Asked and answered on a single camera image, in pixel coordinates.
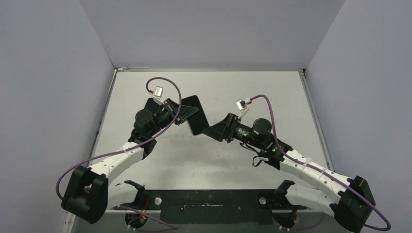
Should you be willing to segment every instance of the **metal frame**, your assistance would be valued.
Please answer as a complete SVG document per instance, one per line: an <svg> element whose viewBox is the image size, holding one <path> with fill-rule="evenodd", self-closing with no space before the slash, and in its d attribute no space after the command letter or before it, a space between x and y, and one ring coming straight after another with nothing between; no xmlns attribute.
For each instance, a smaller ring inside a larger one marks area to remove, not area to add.
<svg viewBox="0 0 412 233"><path fill-rule="evenodd" d="M326 165L330 170L334 170L332 163L331 163L331 159L327 150L327 146L325 143L325 138L323 136L323 132L319 123L319 119L318 116L316 114L316 111L313 107L313 103L312 103L312 99L310 97L309 94L309 90L308 90L308 86L306 83L306 77L305 77L305 73L303 69L275 69L275 68L270 68L270 67L233 67L233 66L224 66L224 67L192 67L192 68L157 68L157 67L118 67L115 68L114 70L114 74L113 74L113 78L112 78L112 82L109 88L109 92L107 94L107 98L106 98L106 104L104 107L104 111L103 111L103 115L102 115L102 119L100 121L99 124L99 128L98 128L98 133L96 135L94 144L93 144L93 149L90 153L90 156L93 156L93 154L96 151L96 147L97 144L99 142L99 137L100 137L100 131L102 129L103 126L103 121L107 112L107 108L108 108L108 104L110 101L110 97L113 91L113 87L116 81L116 77L117 77L117 73L118 72L148 72L148 71L297 71L299 72L300 78L301 78L301 82L302 82L302 87L305 91L305 95L306 95L306 99L308 101L308 105L309 105L309 109L311 111L312 114L312 118L313 121L315 123L315 128L319 137L319 140L321 142L321 146L322 146L322 150L324 152L324 156L326 159ZM115 211L116 213L126 213L129 211ZM282 210L273 210L274 213L282 213L284 211ZM62 228L62 233L70 233L72 231L73 228L73 223L74 223L74 219L75 219L75 215L70 213L70 212L66 212L66 219Z"/></svg>

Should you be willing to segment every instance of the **screw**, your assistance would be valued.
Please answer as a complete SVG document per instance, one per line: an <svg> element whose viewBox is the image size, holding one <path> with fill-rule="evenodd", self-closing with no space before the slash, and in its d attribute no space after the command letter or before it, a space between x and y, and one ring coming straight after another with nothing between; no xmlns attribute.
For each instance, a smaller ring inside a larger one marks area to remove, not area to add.
<svg viewBox="0 0 412 233"><path fill-rule="evenodd" d="M266 198L264 198L264 197L259 198L259 203L262 204L262 205L265 205L266 204Z"/></svg>
<svg viewBox="0 0 412 233"><path fill-rule="evenodd" d="M162 198L155 198L154 203L155 205L160 205L162 203Z"/></svg>

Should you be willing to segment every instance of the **white table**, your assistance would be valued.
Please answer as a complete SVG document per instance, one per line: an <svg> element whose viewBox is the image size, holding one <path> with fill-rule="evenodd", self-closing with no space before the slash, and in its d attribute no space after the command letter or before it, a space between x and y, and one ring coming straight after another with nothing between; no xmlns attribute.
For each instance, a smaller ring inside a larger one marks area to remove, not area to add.
<svg viewBox="0 0 412 233"><path fill-rule="evenodd" d="M166 77L180 88L182 97L197 95L209 124L231 112L239 114L235 101L265 94L274 108L278 138L302 155L326 167L319 136L297 71L157 71L119 72L114 82L95 155L118 150L130 137L137 111L150 95L146 81ZM174 87L153 81L150 87L164 87L163 98L178 102ZM253 101L242 123L251 126L257 118L270 119L263 99ZM146 189L274 189L283 180L308 185L298 178L262 163L252 167L254 153L239 142L217 142L205 135L192 136L187 124L173 125L157 139L153 152L118 176L113 185L132 180Z"/></svg>

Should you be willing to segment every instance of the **white cable tie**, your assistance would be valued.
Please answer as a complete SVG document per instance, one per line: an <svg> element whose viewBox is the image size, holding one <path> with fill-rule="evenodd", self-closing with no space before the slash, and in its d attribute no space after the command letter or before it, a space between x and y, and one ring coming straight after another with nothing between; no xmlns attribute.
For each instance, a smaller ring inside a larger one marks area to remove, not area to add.
<svg viewBox="0 0 412 233"><path fill-rule="evenodd" d="M321 177L322 177L322 175L325 171L326 171L326 168L323 168L321 174L318 177L318 182L320 181L320 179L321 179Z"/></svg>
<svg viewBox="0 0 412 233"><path fill-rule="evenodd" d="M306 166L308 165L308 163L312 162L312 158L306 158L306 161L303 163L302 167L300 168L300 174L299 174L299 178L302 179L302 173L303 170L306 168Z"/></svg>

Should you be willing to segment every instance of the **wall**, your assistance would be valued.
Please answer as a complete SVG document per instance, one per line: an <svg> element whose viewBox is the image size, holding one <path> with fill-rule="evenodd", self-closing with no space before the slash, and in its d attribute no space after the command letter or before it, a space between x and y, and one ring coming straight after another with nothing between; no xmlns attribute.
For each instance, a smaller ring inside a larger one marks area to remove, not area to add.
<svg viewBox="0 0 412 233"><path fill-rule="evenodd" d="M344 0L80 0L116 67L309 65Z"/></svg>
<svg viewBox="0 0 412 233"><path fill-rule="evenodd" d="M408 0L347 0L306 71L335 169L368 180L396 233L410 232L412 209L411 11ZM368 223L384 226L376 214Z"/></svg>
<svg viewBox="0 0 412 233"><path fill-rule="evenodd" d="M54 186L90 155L112 75L77 0L0 1L0 232L61 231Z"/></svg>

